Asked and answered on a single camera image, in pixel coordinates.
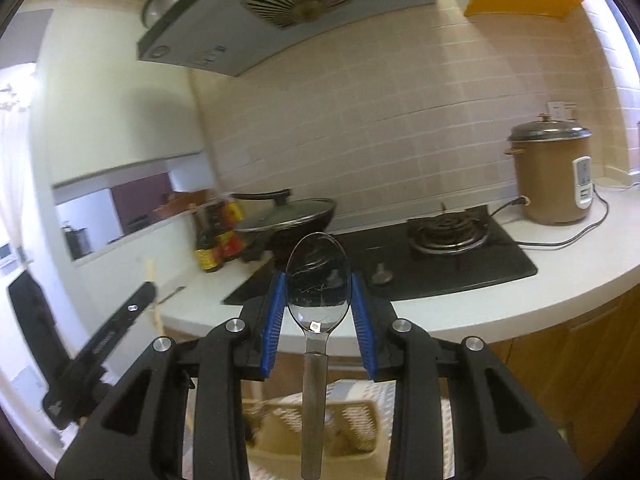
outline tiled backsplash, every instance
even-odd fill
[[[598,103],[607,176],[640,170],[640,80],[620,26],[604,0],[586,0],[567,19],[587,60],[588,81]]]
[[[601,163],[587,71],[562,21],[466,18],[437,0],[332,30],[238,78],[193,75],[227,189],[292,187],[348,213],[511,183],[510,128],[550,100],[577,103]]]

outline blue gripper pad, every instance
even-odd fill
[[[267,321],[262,334],[262,357],[260,359],[260,371],[266,379],[269,377],[273,365],[276,362],[276,352],[278,350],[278,340],[280,339],[280,328],[282,327],[282,316],[287,304],[286,277],[283,272],[279,272],[275,279],[275,287],[269,299],[269,310]]]
[[[373,326],[367,313],[365,296],[362,292],[360,280],[356,274],[351,275],[351,313],[353,314],[353,324],[356,327],[362,365],[367,371],[369,379],[373,379],[375,373],[378,371],[376,340]]]

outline metal spoon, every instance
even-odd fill
[[[302,471],[304,480],[319,480],[328,357],[326,342],[347,314],[351,270],[340,244],[325,233],[299,241],[287,263],[287,303],[305,333],[302,379]]]

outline rice cooker control panel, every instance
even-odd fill
[[[574,160],[574,189],[575,205],[580,209],[587,209],[593,200],[590,156],[582,156]]]

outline metal screw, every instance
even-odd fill
[[[245,326],[246,324],[242,319],[235,317],[226,322],[225,328],[229,330],[229,332],[242,332]]]
[[[166,56],[171,49],[166,45],[156,46],[155,49],[151,51],[149,57],[152,59],[158,59],[162,56]]]
[[[391,324],[391,328],[393,328],[396,332],[409,332],[409,330],[411,330],[411,327],[411,321],[407,321],[406,319],[396,319]]]
[[[168,337],[158,337],[154,341],[154,350],[156,352],[166,352],[171,348],[171,340]]]
[[[465,345],[467,348],[469,348],[469,350],[478,352],[479,350],[482,350],[484,348],[484,341],[482,341],[482,339],[480,339],[479,337],[473,336],[467,338],[467,340],[465,341]]]

